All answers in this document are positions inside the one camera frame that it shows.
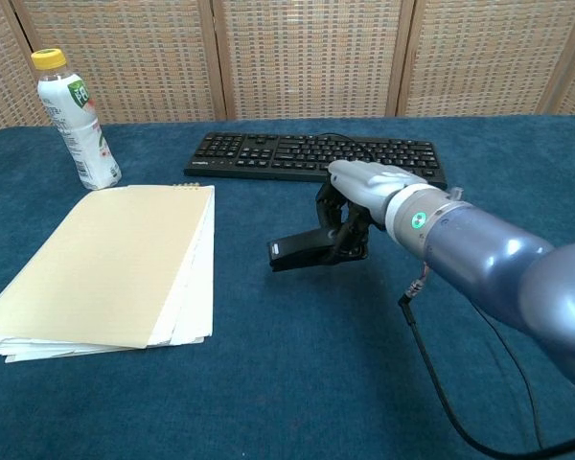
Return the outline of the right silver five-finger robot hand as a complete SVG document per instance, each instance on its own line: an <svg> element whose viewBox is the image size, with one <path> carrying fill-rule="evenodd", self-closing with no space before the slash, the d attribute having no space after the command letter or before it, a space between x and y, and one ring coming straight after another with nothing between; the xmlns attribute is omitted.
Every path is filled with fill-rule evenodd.
<svg viewBox="0 0 575 460"><path fill-rule="evenodd" d="M399 167L333 161L316 195L320 225L335 230L333 243L320 262L335 265L364 259L371 225L395 240L399 208L413 194L432 188L426 180Z"/></svg>

